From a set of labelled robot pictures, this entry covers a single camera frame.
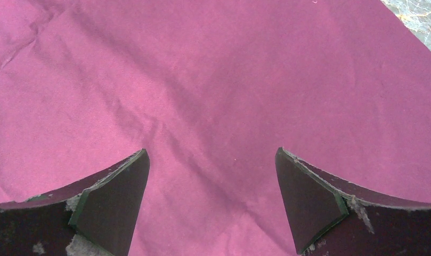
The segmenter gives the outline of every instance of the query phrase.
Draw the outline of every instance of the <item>black metal part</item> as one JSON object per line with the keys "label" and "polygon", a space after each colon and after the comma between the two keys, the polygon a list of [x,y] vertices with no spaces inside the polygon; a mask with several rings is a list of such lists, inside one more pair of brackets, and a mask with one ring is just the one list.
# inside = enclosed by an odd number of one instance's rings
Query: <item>black metal part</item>
{"label": "black metal part", "polygon": [[[282,148],[278,149],[275,163],[292,236],[296,249],[300,249],[298,254],[431,256],[431,204],[360,187],[324,172]],[[350,214],[312,241],[309,237],[317,237],[320,230],[306,227],[314,226],[314,222],[323,226],[325,222],[321,220],[334,216],[334,203],[331,198],[327,199],[328,193],[322,192],[321,188],[336,191],[348,205]],[[330,206],[325,211],[321,210],[321,205]]]}
{"label": "black metal part", "polygon": [[[25,202],[1,203],[0,256],[66,256],[67,246],[80,232],[83,236],[99,233],[99,239],[87,239],[115,256],[126,256],[148,173],[149,157],[143,149],[65,187]],[[79,201],[78,195],[86,201]],[[70,207],[73,198],[77,198],[75,211]],[[76,212],[79,230],[69,225]],[[93,219],[81,227],[80,218]]]}

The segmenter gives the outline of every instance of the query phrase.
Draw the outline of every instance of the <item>gray marble floor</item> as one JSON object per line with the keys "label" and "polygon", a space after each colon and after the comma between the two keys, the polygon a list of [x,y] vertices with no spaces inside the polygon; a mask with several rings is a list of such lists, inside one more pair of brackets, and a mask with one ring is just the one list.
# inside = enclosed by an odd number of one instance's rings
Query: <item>gray marble floor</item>
{"label": "gray marble floor", "polygon": [[381,0],[431,50],[431,0]]}

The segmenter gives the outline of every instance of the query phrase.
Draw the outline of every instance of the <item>fabric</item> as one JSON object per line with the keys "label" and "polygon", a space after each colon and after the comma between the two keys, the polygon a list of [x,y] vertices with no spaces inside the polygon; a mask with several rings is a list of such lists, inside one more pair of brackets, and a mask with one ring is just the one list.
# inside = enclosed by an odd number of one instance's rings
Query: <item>fabric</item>
{"label": "fabric", "polygon": [[431,52],[379,0],[0,0],[0,202],[145,148],[129,255],[296,255],[281,146],[431,203]]}

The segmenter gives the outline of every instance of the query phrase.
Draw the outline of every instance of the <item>magenta fabric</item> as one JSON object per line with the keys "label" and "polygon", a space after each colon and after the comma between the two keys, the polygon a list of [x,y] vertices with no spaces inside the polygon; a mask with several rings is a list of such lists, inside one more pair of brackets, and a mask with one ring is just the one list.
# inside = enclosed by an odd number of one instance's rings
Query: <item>magenta fabric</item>
{"label": "magenta fabric", "polygon": [[0,0],[0,202],[146,148],[129,255],[296,255],[278,147],[431,202],[431,53],[380,0]]}

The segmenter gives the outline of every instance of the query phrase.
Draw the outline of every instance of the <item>purple cloth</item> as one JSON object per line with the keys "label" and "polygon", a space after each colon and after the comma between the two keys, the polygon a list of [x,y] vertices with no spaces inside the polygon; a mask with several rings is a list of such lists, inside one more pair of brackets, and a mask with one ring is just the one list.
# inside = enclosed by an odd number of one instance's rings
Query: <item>purple cloth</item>
{"label": "purple cloth", "polygon": [[296,255],[280,146],[431,202],[431,52],[380,0],[0,0],[0,202],[146,148],[129,255]]}

